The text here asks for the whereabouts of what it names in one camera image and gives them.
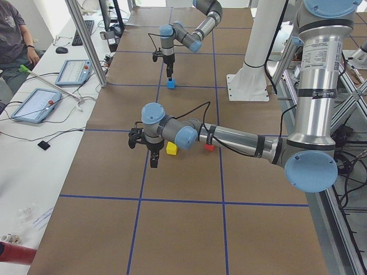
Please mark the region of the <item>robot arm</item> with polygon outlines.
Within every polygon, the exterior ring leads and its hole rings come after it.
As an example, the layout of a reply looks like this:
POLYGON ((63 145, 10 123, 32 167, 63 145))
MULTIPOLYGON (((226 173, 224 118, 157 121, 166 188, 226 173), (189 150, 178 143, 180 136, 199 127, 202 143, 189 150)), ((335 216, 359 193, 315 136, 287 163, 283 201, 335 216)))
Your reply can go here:
POLYGON ((334 160, 335 141, 330 136, 331 114, 337 96, 342 44, 353 30, 359 1, 303 1, 294 29, 303 44, 294 105, 295 125, 287 137, 266 137, 166 114, 159 103, 142 109, 142 128, 133 129, 129 144, 149 149, 150 166, 158 165, 165 142, 190 149, 194 142, 224 147, 251 158, 267 159, 282 167, 289 183, 306 193, 331 187, 338 176, 334 160))
POLYGON ((175 21, 160 27, 161 47, 153 53, 153 61, 159 57, 166 64, 167 81, 173 83, 173 68, 175 62, 174 42, 178 41, 191 52, 197 53, 204 38, 221 22, 222 7, 219 1, 193 1, 193 6, 206 15, 198 27, 189 33, 184 25, 175 21))

